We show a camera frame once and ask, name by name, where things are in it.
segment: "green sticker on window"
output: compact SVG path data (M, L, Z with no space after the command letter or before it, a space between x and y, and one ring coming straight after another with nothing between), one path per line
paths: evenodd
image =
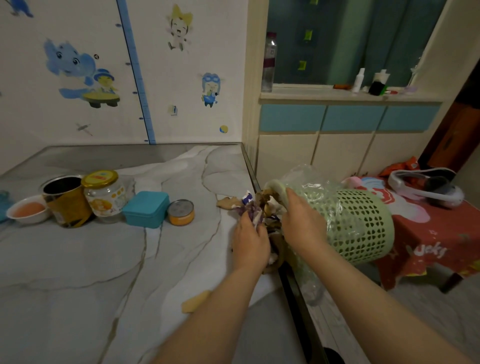
M307 68L307 61L299 61L299 71L304 71Z
M313 34L312 29L305 30L305 36L303 37L303 40L312 40L312 34Z

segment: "stool leg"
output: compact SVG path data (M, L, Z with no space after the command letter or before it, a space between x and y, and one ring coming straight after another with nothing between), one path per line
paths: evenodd
M442 293L449 293L454 287L456 287L461 281L463 281L463 277L458 273L452 274L441 287L440 291Z

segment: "forearm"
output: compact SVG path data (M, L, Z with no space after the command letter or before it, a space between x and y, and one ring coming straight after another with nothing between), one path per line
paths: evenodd
M160 347L153 363L230 363L260 274L244 269L228 275Z
M331 246L305 256L372 363L471 362Z

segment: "person's left hand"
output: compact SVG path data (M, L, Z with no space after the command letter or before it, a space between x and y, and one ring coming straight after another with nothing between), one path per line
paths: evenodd
M270 241L267 229L259 224L257 231L245 212L235 228L233 235L233 269L247 269L260 273L268 264Z

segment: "table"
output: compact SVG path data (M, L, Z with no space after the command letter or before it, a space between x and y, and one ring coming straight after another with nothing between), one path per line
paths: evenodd
M462 276L480 270L480 211L467 201L454 209L412 200L385 187L381 178L355 177L356 188L379 196L392 212L395 242L385 257L375 261L382 285L390 290L403 276L421 276L437 263L454 271L442 291Z
M133 177L136 192L192 200L195 220L161 229L1 224L0 362L147 363L185 319L181 302L226 274L236 217L216 200L258 188L241 144L50 147L4 174L0 189L19 200L52 177L99 169ZM257 284L234 363L304 363L302 349L321 353L296 282L282 274L287 296L278 274Z

